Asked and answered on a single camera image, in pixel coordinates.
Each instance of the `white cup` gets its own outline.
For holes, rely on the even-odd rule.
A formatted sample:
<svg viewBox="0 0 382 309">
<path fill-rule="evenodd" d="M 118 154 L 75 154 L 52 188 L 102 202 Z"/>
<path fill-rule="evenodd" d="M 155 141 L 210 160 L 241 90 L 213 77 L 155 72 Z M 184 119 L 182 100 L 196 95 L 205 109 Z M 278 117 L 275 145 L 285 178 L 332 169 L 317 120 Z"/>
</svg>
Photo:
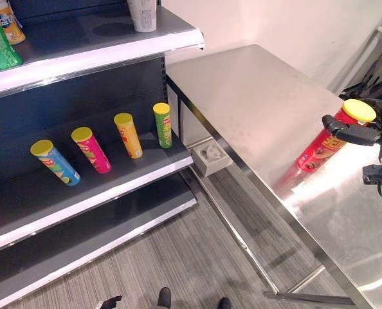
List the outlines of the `white cup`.
<svg viewBox="0 0 382 309">
<path fill-rule="evenodd" d="M 156 0 L 127 0 L 137 32 L 152 32 L 157 28 Z"/>
</svg>

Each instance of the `white wall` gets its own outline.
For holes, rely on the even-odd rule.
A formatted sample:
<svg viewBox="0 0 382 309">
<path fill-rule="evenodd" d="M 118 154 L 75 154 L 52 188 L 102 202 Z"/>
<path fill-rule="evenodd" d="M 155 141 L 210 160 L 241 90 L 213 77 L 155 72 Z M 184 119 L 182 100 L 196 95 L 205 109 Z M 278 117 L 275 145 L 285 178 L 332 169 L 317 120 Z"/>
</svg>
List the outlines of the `white wall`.
<svg viewBox="0 0 382 309">
<path fill-rule="evenodd" d="M 199 27 L 204 51 L 175 53 L 176 62 L 259 44 L 331 89 L 382 24 L 382 0 L 162 0 Z"/>
</svg>

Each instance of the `table surface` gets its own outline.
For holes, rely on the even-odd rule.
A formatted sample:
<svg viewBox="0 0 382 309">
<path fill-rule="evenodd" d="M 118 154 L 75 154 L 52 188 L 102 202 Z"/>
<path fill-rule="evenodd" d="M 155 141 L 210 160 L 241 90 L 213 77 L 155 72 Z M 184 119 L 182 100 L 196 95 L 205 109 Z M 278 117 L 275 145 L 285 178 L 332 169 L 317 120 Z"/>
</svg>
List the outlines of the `table surface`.
<svg viewBox="0 0 382 309">
<path fill-rule="evenodd" d="M 321 117 L 335 114 L 342 100 L 257 45 L 167 70 L 194 113 L 260 180 L 257 187 L 277 197 L 283 218 L 314 241 L 310 247 L 317 244 L 319 252 L 311 249 L 356 305 L 382 309 L 382 200 L 362 182 L 362 167 L 377 164 L 379 147 L 347 144 L 316 173 L 297 175 L 296 186 L 290 176 L 322 129 Z"/>
</svg>

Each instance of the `can label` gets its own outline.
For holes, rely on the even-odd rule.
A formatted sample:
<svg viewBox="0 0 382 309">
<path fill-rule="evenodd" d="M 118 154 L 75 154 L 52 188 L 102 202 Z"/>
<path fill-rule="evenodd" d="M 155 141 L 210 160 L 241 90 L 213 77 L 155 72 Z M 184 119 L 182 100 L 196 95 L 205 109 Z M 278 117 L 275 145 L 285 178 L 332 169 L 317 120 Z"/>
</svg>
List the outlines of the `can label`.
<svg viewBox="0 0 382 309">
<path fill-rule="evenodd" d="M 66 185 L 76 185 L 80 181 L 80 175 L 60 154 L 57 148 L 54 147 L 45 156 L 38 156 L 38 159 Z"/>
<path fill-rule="evenodd" d="M 324 130 L 301 154 L 296 161 L 297 166 L 303 171 L 313 173 L 345 144 L 346 142 L 332 136 L 328 131 Z"/>
<path fill-rule="evenodd" d="M 111 170 L 111 164 L 94 136 L 83 142 L 77 142 L 77 145 L 97 172 L 104 174 Z"/>
<path fill-rule="evenodd" d="M 162 148 L 169 148 L 172 146 L 172 133 L 171 133 L 171 118 L 170 114 L 158 115 L 155 114 L 157 124 L 157 133 L 159 145 Z"/>
<path fill-rule="evenodd" d="M 0 24 L 10 44 L 18 44 L 25 40 L 25 35 L 15 22 L 15 16 L 10 7 L 0 9 Z"/>
<path fill-rule="evenodd" d="M 135 130 L 134 122 L 125 125 L 118 125 L 122 142 L 131 159 L 138 159 L 142 156 L 142 148 Z"/>
<path fill-rule="evenodd" d="M 23 60 L 10 46 L 3 29 L 0 27 L 0 70 L 13 68 L 22 63 Z"/>
</svg>

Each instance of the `pringles can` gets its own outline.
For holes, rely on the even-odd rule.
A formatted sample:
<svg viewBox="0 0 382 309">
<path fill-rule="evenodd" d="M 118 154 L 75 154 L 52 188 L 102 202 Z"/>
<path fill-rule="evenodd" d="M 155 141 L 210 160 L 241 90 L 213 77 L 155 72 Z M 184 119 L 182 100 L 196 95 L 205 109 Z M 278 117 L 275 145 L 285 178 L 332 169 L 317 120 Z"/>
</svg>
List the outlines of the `pringles can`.
<svg viewBox="0 0 382 309">
<path fill-rule="evenodd" d="M 76 185 L 80 175 L 71 164 L 60 154 L 50 140 L 39 140 L 31 146 L 31 154 L 36 156 L 66 185 Z"/>
<path fill-rule="evenodd" d="M 111 170 L 111 164 L 100 145 L 98 145 L 90 128 L 79 127 L 75 129 L 71 134 L 71 138 L 77 143 L 97 172 L 105 174 Z"/>
<path fill-rule="evenodd" d="M 135 130 L 132 115 L 128 113 L 120 113 L 115 115 L 114 123 L 120 133 L 122 142 L 131 159 L 138 159 L 142 156 L 142 148 Z"/>
<path fill-rule="evenodd" d="M 376 112 L 367 103 L 350 99 L 344 101 L 342 108 L 334 117 L 344 124 L 362 125 L 373 121 L 376 118 Z M 330 132 L 323 129 L 296 159 L 296 165 L 302 171 L 313 173 L 345 144 L 346 142 L 332 136 Z"/>
<path fill-rule="evenodd" d="M 159 145 L 162 148 L 172 146 L 170 106 L 167 103 L 157 103 L 152 108 L 157 124 Z"/>
</svg>

